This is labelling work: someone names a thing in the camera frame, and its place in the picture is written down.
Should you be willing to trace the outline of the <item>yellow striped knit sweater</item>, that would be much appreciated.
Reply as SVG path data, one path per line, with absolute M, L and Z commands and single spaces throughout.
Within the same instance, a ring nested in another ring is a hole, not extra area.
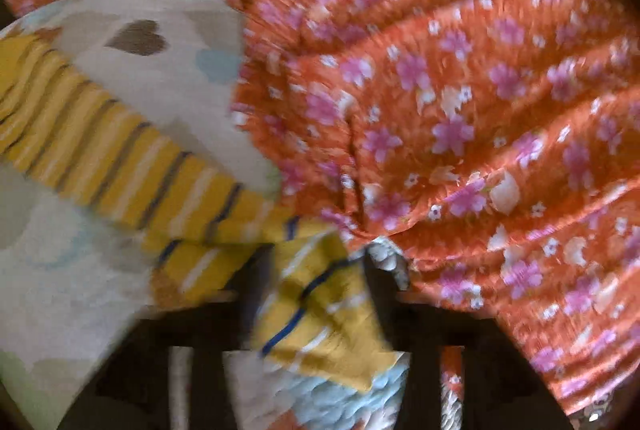
M 255 349 L 360 391 L 397 363 L 337 231 L 184 150 L 34 34 L 1 42 L 1 155 L 138 235 L 155 260 L 150 288 L 160 310 L 212 300 L 266 248 L 272 274 Z

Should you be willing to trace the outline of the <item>white heart-pattern quilt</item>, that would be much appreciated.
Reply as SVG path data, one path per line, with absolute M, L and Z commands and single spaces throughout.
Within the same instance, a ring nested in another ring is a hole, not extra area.
M 267 196 L 277 170 L 229 117 L 241 56 L 238 14 L 224 0 L 62 0 L 24 17 L 89 76 L 178 145 L 219 162 Z M 96 364 L 150 300 L 151 263 L 105 221 L 1 169 L 1 382 L 36 429 L 53 429 Z M 228 367 L 239 423 L 307 429 L 393 427 L 406 368 L 367 392 L 240 353 Z

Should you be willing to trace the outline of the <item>orange floral bed sheet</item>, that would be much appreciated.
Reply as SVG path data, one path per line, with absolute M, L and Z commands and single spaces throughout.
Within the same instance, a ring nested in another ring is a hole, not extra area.
M 9 0 L 18 12 L 52 0 Z M 632 0 L 224 0 L 263 198 L 488 315 L 567 413 L 639 366 Z

